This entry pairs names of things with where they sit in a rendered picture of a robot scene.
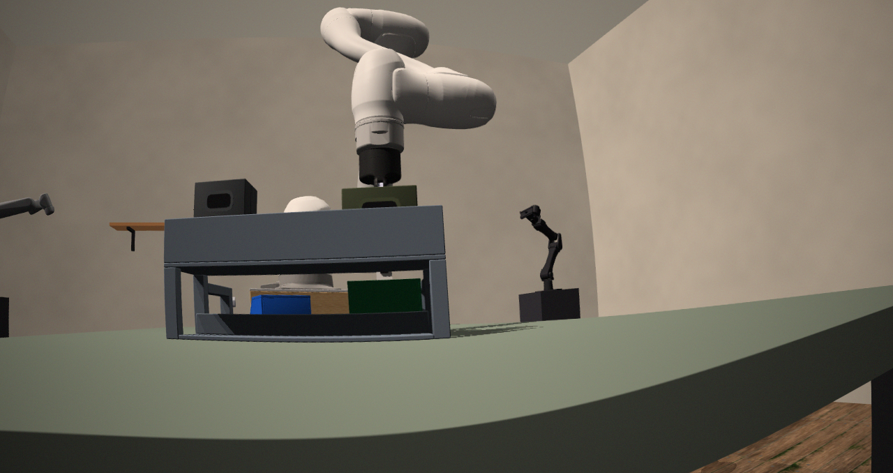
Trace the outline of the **blue bin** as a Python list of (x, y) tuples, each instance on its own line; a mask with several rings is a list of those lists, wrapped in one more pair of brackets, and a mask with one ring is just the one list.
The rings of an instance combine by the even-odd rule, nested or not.
[(252, 297), (250, 314), (310, 314), (310, 295)]

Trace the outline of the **green bin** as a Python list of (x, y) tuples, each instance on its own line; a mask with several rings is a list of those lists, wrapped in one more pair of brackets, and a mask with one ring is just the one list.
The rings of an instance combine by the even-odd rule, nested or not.
[(422, 311), (421, 279), (348, 281), (349, 313)]

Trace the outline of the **olive green case with orange latches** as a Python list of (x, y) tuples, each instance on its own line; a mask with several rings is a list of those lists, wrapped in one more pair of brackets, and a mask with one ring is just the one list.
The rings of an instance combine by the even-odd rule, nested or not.
[(416, 185), (342, 189), (342, 209), (412, 206), (418, 206)]

